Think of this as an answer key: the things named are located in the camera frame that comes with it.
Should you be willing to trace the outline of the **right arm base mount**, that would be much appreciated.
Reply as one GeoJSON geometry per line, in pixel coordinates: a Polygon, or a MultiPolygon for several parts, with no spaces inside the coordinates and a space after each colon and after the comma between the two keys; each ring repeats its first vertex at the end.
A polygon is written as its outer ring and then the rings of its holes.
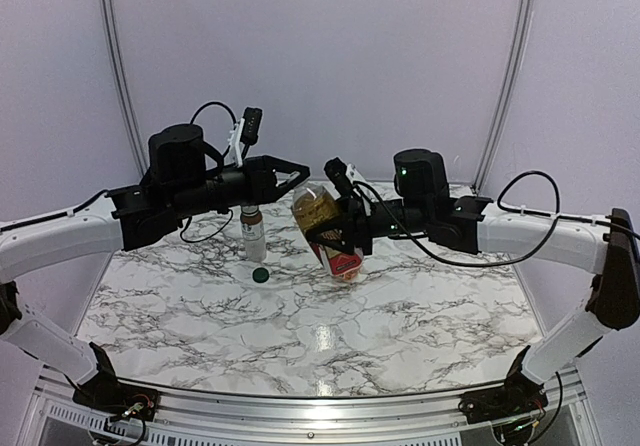
{"type": "Polygon", "coordinates": [[[523,373],[523,361],[529,349],[527,346],[516,356],[501,385],[461,395],[458,410],[469,424],[505,419],[548,405],[543,384],[534,382],[523,373]]]}

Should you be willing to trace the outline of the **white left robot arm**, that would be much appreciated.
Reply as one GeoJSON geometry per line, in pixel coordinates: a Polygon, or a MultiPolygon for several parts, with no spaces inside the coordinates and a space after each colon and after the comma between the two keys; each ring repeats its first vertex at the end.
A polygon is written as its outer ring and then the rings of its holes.
{"type": "Polygon", "coordinates": [[[20,298],[19,277],[99,253],[157,243],[200,214],[280,200],[310,176],[307,166],[269,155],[246,157],[257,129],[246,120],[229,141],[233,159],[196,124],[176,124],[148,142],[149,168],[137,185],[104,190],[84,203],[1,226],[1,339],[64,375],[106,411],[125,404],[126,389],[106,352],[81,341],[20,298]]]}

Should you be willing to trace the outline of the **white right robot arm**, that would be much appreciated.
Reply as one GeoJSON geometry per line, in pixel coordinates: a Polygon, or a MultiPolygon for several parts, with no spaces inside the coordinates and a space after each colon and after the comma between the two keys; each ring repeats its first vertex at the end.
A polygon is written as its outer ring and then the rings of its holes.
{"type": "Polygon", "coordinates": [[[325,173],[340,194],[337,216],[312,227],[305,236],[316,244],[369,255],[380,237],[403,234],[412,242],[423,234],[450,250],[476,255],[506,253],[514,262],[530,258],[582,269],[592,274],[586,299],[542,340],[517,356],[495,396],[506,414],[515,414],[534,393],[574,358],[588,352],[609,332],[639,319],[638,235],[627,211],[612,209],[590,218],[507,206],[478,196],[454,198],[442,156],[408,149],[394,158],[398,199],[377,192],[359,195],[364,184],[349,178],[334,158],[325,173]]]}

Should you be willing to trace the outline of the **aluminium table front rail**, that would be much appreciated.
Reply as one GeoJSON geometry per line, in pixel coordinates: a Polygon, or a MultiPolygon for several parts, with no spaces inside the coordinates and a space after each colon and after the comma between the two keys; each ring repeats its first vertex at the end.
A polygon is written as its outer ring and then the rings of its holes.
{"type": "Polygon", "coordinates": [[[576,371],[512,417],[497,413],[496,383],[352,398],[251,396],[129,381],[149,416],[114,420],[77,404],[42,369],[20,445],[598,445],[576,371]]]}

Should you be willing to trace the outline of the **left aluminium frame post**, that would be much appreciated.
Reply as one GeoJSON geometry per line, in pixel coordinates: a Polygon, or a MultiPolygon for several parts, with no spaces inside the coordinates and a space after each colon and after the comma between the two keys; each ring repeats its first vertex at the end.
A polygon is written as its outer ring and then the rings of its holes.
{"type": "Polygon", "coordinates": [[[115,0],[98,0],[98,2],[105,34],[107,55],[112,71],[117,101],[124,123],[125,134],[138,175],[143,177],[148,169],[148,158],[127,80],[124,55],[117,25],[115,0]]]}

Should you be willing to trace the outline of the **aluminium frame post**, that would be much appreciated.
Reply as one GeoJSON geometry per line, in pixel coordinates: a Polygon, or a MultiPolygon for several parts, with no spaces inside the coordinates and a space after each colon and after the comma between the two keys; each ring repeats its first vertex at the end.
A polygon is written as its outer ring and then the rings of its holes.
{"type": "Polygon", "coordinates": [[[487,183],[491,166],[498,151],[500,139],[506,127],[511,100],[516,89],[521,64],[525,55],[534,3],[535,0],[519,0],[518,3],[506,69],[492,115],[488,137],[472,183],[473,189],[476,192],[481,191],[487,183]]]}
{"type": "Polygon", "coordinates": [[[98,0],[98,2],[105,34],[107,55],[112,71],[117,101],[124,123],[125,134],[138,175],[143,177],[148,169],[148,158],[127,80],[124,55],[117,25],[115,0],[98,0]]]}

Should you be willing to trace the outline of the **dark green bottle cap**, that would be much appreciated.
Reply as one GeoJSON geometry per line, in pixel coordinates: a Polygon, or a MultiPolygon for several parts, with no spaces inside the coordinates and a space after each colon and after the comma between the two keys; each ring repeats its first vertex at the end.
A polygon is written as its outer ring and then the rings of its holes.
{"type": "Polygon", "coordinates": [[[270,278],[270,272],[264,267],[255,268],[252,272],[252,280],[255,283],[263,284],[270,278]]]}

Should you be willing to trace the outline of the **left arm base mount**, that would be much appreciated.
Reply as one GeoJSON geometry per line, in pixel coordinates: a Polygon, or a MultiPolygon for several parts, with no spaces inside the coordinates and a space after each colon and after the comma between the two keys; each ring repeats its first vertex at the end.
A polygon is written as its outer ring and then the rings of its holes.
{"type": "Polygon", "coordinates": [[[134,405],[141,404],[139,416],[145,421],[152,421],[156,414],[159,392],[156,389],[123,383],[116,377],[106,351],[93,342],[89,342],[89,347],[96,359],[96,374],[82,384],[67,378],[67,382],[75,390],[73,401],[113,415],[124,413],[134,405]]]}

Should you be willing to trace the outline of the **right aluminium frame post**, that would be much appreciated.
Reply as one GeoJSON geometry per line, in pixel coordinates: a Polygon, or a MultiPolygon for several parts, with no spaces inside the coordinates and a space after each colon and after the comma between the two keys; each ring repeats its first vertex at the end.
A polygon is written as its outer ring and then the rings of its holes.
{"type": "Polygon", "coordinates": [[[506,127],[511,100],[516,89],[521,64],[525,55],[534,3],[535,0],[519,0],[518,3],[506,69],[492,115],[488,137],[472,183],[473,189],[476,192],[481,191],[487,183],[491,166],[498,151],[500,139],[506,127]]]}

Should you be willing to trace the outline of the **coffee bottle white label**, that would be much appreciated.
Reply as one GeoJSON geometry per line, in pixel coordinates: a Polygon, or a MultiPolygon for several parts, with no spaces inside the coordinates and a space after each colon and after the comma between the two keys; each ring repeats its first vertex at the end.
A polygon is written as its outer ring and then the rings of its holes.
{"type": "Polygon", "coordinates": [[[240,223],[247,259],[261,263],[266,259],[263,216],[258,206],[241,207],[240,223]]]}

